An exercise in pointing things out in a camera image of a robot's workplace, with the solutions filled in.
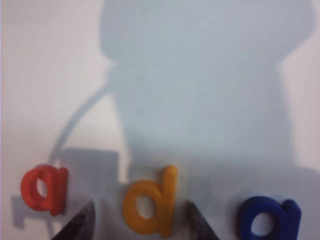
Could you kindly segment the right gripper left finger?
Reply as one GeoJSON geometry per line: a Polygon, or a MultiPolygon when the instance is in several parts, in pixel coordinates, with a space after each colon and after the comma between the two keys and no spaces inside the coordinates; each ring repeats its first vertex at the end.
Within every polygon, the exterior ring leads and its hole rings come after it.
{"type": "Polygon", "coordinates": [[[92,240],[96,208],[91,200],[58,232],[52,240],[92,240]]]}

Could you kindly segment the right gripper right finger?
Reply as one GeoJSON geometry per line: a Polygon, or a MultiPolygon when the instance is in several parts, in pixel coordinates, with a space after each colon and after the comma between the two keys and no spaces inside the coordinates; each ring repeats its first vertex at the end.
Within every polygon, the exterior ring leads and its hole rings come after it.
{"type": "Polygon", "coordinates": [[[188,203],[188,223],[192,240],[219,240],[214,230],[193,202],[188,203]]]}

